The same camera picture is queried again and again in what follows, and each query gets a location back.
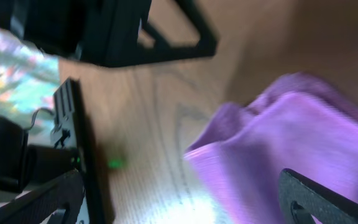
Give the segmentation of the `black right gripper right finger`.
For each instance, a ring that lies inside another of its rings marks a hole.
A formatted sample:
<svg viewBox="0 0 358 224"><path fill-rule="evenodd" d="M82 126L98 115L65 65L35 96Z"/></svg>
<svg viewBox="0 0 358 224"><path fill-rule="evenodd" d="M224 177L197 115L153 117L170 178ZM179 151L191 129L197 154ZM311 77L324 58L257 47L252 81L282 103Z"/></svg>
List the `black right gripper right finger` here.
<svg viewBox="0 0 358 224"><path fill-rule="evenodd" d="M289 224L358 224L358 203L291 169L280 173L279 203Z"/></svg>

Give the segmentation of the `purple cloth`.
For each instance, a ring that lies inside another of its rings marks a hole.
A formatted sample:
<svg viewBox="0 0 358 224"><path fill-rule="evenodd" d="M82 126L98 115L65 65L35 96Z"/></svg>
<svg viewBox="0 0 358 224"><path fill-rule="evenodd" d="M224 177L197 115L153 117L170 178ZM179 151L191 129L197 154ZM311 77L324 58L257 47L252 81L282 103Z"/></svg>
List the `purple cloth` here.
<svg viewBox="0 0 358 224"><path fill-rule="evenodd" d="M358 203L358 106L319 78L283 75L247 106L222 105L185 158L235 223L283 223L285 168Z"/></svg>

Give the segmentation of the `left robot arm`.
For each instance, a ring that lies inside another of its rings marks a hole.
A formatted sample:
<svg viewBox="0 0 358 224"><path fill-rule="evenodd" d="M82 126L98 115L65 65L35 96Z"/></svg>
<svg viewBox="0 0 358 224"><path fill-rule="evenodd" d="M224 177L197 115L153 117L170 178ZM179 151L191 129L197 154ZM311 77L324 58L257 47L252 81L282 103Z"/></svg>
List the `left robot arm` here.
<svg viewBox="0 0 358 224"><path fill-rule="evenodd" d="M194 1L177 0L200 39L173 46L148 21L151 0L0 0L0 28L51 55L102 67L211 57L218 40Z"/></svg>

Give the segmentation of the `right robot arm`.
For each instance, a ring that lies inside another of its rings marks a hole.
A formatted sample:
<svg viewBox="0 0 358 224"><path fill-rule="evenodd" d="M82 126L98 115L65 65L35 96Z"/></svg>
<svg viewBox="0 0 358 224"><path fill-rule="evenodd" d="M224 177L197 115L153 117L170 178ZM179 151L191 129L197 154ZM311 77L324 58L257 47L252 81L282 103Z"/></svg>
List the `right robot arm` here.
<svg viewBox="0 0 358 224"><path fill-rule="evenodd" d="M75 223L83 202L92 223L104 223L87 128L58 125L52 147L30 145L28 131L0 116L0 190L21 193L41 167L41 186L0 208L0 223ZM287 223L358 223L358 204L285 169L276 183L280 212Z"/></svg>

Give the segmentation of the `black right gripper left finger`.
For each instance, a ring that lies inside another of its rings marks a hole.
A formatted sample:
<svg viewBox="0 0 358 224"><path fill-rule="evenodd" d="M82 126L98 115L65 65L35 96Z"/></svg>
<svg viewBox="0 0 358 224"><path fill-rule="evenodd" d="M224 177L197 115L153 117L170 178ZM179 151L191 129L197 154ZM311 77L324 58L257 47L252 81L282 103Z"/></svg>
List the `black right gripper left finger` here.
<svg viewBox="0 0 358 224"><path fill-rule="evenodd" d="M71 170L0 207L0 223L76 223L84 197L84 183Z"/></svg>

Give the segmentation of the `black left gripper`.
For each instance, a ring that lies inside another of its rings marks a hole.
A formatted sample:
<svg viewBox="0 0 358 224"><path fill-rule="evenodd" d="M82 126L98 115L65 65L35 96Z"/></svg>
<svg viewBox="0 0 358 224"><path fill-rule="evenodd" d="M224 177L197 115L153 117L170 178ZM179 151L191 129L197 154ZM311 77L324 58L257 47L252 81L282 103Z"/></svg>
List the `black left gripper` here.
<svg viewBox="0 0 358 224"><path fill-rule="evenodd" d="M173 45L148 21L151 0L90 1L76 56L102 67L126 67L212 57L218 39L193 0L174 0L200 35L195 45ZM139 30L154 40L153 47L137 43Z"/></svg>

